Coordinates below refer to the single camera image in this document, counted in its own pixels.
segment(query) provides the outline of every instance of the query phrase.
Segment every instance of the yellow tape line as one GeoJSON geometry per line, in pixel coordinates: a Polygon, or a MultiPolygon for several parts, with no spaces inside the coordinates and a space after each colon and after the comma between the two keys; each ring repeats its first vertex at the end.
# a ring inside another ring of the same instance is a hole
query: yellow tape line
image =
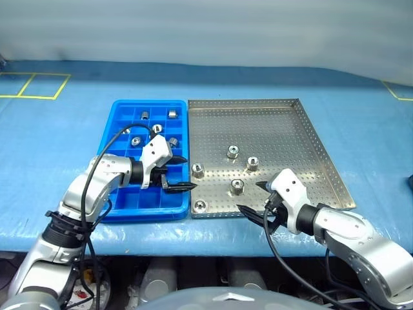
{"type": "Polygon", "coordinates": [[[67,84],[67,81],[70,79],[70,74],[66,77],[66,79],[63,81],[62,85],[60,85],[59,89],[57,90],[57,92],[54,94],[53,96],[53,100],[56,100],[57,97],[59,97],[61,91],[64,89],[64,87],[67,84]]]}
{"type": "Polygon", "coordinates": [[[43,73],[43,72],[0,72],[1,75],[30,75],[30,78],[27,82],[21,87],[17,95],[0,95],[0,98],[22,98],[22,99],[43,99],[43,100],[56,100],[59,97],[60,93],[66,86],[68,80],[72,77],[71,74],[67,73],[43,73]],[[66,79],[60,85],[59,89],[53,96],[26,96],[23,95],[23,92],[26,90],[27,86],[33,81],[36,76],[65,76],[66,79]]]}
{"type": "Polygon", "coordinates": [[[395,97],[397,100],[400,101],[413,101],[413,98],[400,98],[388,85],[386,82],[381,81],[384,86],[386,86],[387,90],[392,94],[393,97],[395,97]]]}

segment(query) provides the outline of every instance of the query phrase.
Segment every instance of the white backdrop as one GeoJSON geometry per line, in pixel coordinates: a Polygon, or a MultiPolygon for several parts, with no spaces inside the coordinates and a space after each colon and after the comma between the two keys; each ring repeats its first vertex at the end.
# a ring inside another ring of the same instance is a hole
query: white backdrop
{"type": "Polygon", "coordinates": [[[413,1],[0,0],[0,54],[321,67],[413,85],[413,1]]]}

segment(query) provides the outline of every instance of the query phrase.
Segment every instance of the perforated metal tray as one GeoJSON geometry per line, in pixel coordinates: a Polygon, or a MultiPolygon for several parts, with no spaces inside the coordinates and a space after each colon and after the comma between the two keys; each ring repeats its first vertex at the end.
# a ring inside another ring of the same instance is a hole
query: perforated metal tray
{"type": "Polygon", "coordinates": [[[298,99],[190,100],[189,136],[190,163],[205,168],[203,178],[191,176],[194,218],[240,216],[236,204],[263,211],[268,193],[255,182],[284,168],[297,174],[310,201],[356,206],[298,99]],[[227,158],[229,145],[239,147],[235,160],[227,158]],[[247,170],[250,156],[259,160],[255,172],[247,170]],[[230,193],[236,178],[245,183],[239,196],[230,193]],[[198,200],[207,204],[203,212],[194,208],[198,200]]]}

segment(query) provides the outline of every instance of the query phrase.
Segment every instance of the blue plastic tray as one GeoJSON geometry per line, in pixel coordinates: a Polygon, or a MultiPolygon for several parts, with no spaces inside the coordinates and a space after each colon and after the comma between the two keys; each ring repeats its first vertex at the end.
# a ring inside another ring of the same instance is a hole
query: blue plastic tray
{"type": "MultiPolygon", "coordinates": [[[[180,100],[117,100],[112,105],[98,153],[108,141],[124,126],[131,123],[143,123],[152,127],[163,126],[160,133],[166,140],[175,137],[179,140],[178,148],[172,149],[174,155],[188,159],[188,107],[180,100]],[[177,112],[176,119],[168,118],[168,111],[177,112]],[[141,120],[141,113],[149,112],[149,120],[141,120]]],[[[122,134],[109,148],[109,154],[134,157],[139,160],[142,147],[149,141],[148,131],[132,127],[129,134],[122,134]],[[131,145],[133,137],[139,136],[141,144],[131,145]]],[[[188,164],[169,165],[166,178],[169,183],[189,180],[188,164]]],[[[167,194],[160,187],[141,190],[140,185],[129,185],[112,192],[109,196],[113,207],[103,222],[137,222],[152,220],[176,220],[188,213],[189,193],[167,194]]]]}

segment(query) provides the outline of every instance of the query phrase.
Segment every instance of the metal hex nut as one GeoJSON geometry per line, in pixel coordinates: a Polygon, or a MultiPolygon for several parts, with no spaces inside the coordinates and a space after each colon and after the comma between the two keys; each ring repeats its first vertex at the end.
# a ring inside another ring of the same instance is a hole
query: metal hex nut
{"type": "Polygon", "coordinates": [[[168,118],[177,118],[178,114],[175,110],[169,110],[168,112],[168,118]]]}
{"type": "Polygon", "coordinates": [[[255,156],[248,157],[247,159],[247,169],[251,171],[256,171],[258,169],[258,158],[255,156]]]}
{"type": "Polygon", "coordinates": [[[204,165],[202,163],[195,163],[191,167],[192,175],[196,178],[202,178],[205,174],[204,165]]]}
{"type": "Polygon", "coordinates": [[[130,140],[130,144],[133,147],[138,146],[139,144],[141,144],[141,137],[133,137],[132,140],[130,140]]]}
{"type": "Polygon", "coordinates": [[[236,145],[230,145],[228,147],[227,156],[228,158],[235,159],[239,155],[239,148],[236,145]]]}
{"type": "Polygon", "coordinates": [[[154,126],[152,126],[152,130],[156,133],[159,134],[160,132],[162,132],[163,127],[160,124],[155,124],[154,126]]]}
{"type": "Polygon", "coordinates": [[[231,181],[230,192],[234,195],[239,195],[244,192],[244,182],[241,179],[234,179],[231,181]]]}
{"type": "Polygon", "coordinates": [[[178,147],[179,145],[178,139],[174,137],[171,137],[168,142],[170,144],[170,147],[178,147]]]}
{"type": "Polygon", "coordinates": [[[192,209],[195,213],[204,213],[208,210],[208,204],[205,200],[198,199],[197,201],[195,201],[192,209]]]}
{"type": "Polygon", "coordinates": [[[141,114],[141,119],[149,119],[149,112],[143,111],[141,114]]]}

